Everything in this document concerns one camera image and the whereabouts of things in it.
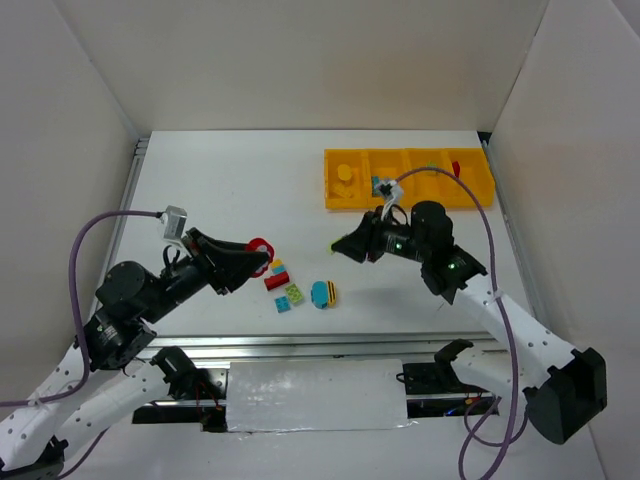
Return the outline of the yellow long lego brick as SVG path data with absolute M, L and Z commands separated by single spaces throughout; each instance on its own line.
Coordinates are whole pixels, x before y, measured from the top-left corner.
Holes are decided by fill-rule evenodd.
M 334 183 L 331 186 L 332 196 L 340 200 L 351 200 L 354 198 L 353 190 L 343 183 Z

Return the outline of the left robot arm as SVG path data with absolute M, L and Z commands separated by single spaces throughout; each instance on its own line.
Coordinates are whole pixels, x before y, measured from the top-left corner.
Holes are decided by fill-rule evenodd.
M 155 339 L 153 324 L 206 287 L 234 292 L 260 277 L 274 256 L 262 238 L 225 242 L 192 228 L 174 255 L 162 254 L 158 275 L 134 261 L 115 265 L 96 292 L 101 306 L 84 325 L 84 337 L 26 406 L 2 421 L 2 478 L 54 479 L 82 445 L 142 405 L 215 396 L 208 374 L 177 346 L 161 348 L 137 372 L 104 385 Z

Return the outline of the teal long lego brick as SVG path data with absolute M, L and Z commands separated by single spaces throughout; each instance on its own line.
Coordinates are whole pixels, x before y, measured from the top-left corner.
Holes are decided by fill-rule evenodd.
M 380 179 L 378 176 L 371 177 L 371 195 L 373 197 L 379 196 L 380 192 L 378 189 L 378 184 L 380 183 Z

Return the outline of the lime green lego plate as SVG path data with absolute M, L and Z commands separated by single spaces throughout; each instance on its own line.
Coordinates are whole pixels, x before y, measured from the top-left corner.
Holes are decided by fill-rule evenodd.
M 294 305 L 298 305 L 304 301 L 304 295 L 295 283 L 287 285 L 285 287 L 285 293 L 288 300 Z

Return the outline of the round yellow lego brick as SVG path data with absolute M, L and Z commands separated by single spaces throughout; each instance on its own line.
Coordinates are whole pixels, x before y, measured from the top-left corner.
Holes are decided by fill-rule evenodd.
M 337 178 L 344 183 L 350 183 L 353 178 L 353 171 L 350 165 L 340 164 L 337 168 Z

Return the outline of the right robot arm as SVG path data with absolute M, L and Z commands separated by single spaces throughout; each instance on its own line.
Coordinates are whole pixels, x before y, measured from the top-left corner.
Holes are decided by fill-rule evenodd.
M 595 349 L 579 350 L 556 336 L 499 290 L 487 269 L 456 245 L 445 208 L 422 201 L 401 224 L 381 207 L 331 249 L 358 263 L 385 254 L 416 261 L 429 291 L 467 311 L 514 354 L 524 377 L 519 391 L 533 427 L 562 445 L 607 406 L 606 362 Z

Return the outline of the teal rounded lego brick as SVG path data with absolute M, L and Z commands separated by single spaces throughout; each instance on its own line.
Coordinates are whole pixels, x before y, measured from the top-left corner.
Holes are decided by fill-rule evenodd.
M 311 286 L 310 297 L 312 304 L 321 310 L 329 306 L 329 289 L 325 281 L 315 281 Z

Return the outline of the red arch lego brick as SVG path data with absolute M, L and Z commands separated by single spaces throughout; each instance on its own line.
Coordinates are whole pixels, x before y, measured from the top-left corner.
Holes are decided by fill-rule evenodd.
M 276 288 L 282 287 L 289 282 L 290 277 L 287 272 L 275 274 L 264 279 L 264 285 L 267 291 L 272 291 Z

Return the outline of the red flower lego brick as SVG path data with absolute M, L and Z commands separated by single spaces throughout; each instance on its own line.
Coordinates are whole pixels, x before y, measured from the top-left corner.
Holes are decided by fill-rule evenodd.
M 253 278 L 259 278 L 269 269 L 270 264 L 273 262 L 275 258 L 275 249 L 265 239 L 256 237 L 249 241 L 246 250 L 250 252 L 258 252 L 263 255 L 264 262 L 252 275 Z

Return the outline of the yellow black striped lego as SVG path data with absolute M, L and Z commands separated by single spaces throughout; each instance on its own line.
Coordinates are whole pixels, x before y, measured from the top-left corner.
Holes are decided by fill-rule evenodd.
M 336 302 L 337 302 L 336 286 L 332 281 L 326 281 L 326 287 L 327 287 L 327 306 L 332 308 L 336 305 Z

